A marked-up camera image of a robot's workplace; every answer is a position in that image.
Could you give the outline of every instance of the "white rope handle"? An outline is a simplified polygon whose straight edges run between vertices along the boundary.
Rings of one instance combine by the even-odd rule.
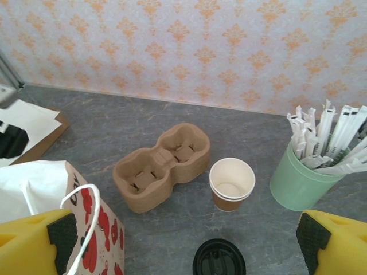
[[[73,191],[71,191],[68,195],[66,195],[62,200],[61,200],[61,205],[60,205],[60,209],[63,209],[63,205],[64,203],[75,193],[79,192],[82,189],[85,188],[90,188],[93,190],[94,193],[94,197],[95,197],[95,207],[94,207],[94,215],[93,215],[93,219],[92,219],[92,223],[91,223],[91,227],[88,230],[87,236],[85,236],[85,240],[83,242],[83,245],[80,248],[80,251],[78,253],[78,255],[76,256],[72,266],[69,269],[69,272],[67,275],[75,275],[75,273],[77,272],[81,257],[84,253],[84,251],[86,250],[89,241],[92,238],[92,234],[93,231],[97,225],[97,221],[98,221],[98,216],[99,216],[99,210],[101,208],[101,200],[100,200],[100,195],[99,195],[99,190],[97,188],[97,186],[95,186],[94,184],[84,184],[82,186],[79,186],[78,188],[75,188]]]
[[[25,198],[25,202],[28,206],[30,215],[34,216],[36,214],[39,214],[36,207],[34,206],[32,198],[29,196],[30,191],[30,183],[28,180],[24,181],[22,184],[22,193]]]

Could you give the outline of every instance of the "marble countertop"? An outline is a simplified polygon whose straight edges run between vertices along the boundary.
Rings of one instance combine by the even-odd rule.
[[[188,275],[198,247],[211,238],[233,242],[247,274],[307,275],[295,230],[299,212],[283,208],[269,190],[271,175],[290,140],[285,117],[163,101],[98,95],[28,86],[21,98],[60,109],[69,129],[45,153],[45,160],[67,160],[126,227],[125,273]],[[234,157],[256,175],[253,193],[234,212],[218,210],[210,193],[209,170],[145,214],[133,213],[112,180],[116,162],[178,123],[193,123],[211,141],[211,164]],[[315,209],[367,222],[366,173],[349,175]]]

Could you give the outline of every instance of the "brown clipboard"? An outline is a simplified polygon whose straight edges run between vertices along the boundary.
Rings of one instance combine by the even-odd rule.
[[[34,147],[32,147],[27,152],[25,152],[22,156],[20,156],[17,160],[15,160],[11,165],[38,160],[47,151],[47,149],[51,147],[51,145],[69,127],[69,122],[67,121],[66,117],[61,112],[56,116],[55,119],[58,122],[60,122],[61,125],[56,130],[54,130],[52,133],[50,133],[47,137],[45,137],[39,143],[37,143]]]

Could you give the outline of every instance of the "mint green container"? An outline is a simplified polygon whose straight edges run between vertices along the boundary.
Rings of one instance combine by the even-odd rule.
[[[312,208],[342,178],[344,175],[322,175],[308,169],[297,159],[289,143],[270,180],[270,191],[285,208],[303,211]]]

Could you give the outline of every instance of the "white paper bag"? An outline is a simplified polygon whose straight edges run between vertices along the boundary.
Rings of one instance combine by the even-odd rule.
[[[0,223],[59,209],[67,194],[85,184],[85,179],[65,161],[37,161],[2,167]],[[63,203],[64,209],[74,213],[78,232],[67,270],[80,254],[83,256],[77,266],[78,275],[123,275],[124,226],[102,199],[87,249],[80,253],[87,232],[93,229],[95,207],[96,199],[87,188],[67,197]]]

